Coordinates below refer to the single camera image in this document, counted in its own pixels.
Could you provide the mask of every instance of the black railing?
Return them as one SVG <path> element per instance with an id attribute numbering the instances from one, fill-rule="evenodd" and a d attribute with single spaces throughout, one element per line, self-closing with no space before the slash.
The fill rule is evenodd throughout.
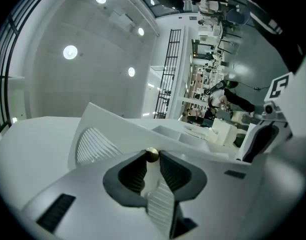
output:
<path id="1" fill-rule="evenodd" d="M 171 29 L 154 118 L 166 118 L 171 97 L 172 84 L 174 81 L 176 66 L 178 62 L 180 40 L 181 30 Z"/>
<path id="2" fill-rule="evenodd" d="M 20 0 L 0 28 L 0 134 L 11 127 L 8 79 L 11 58 L 19 34 L 41 0 Z"/>

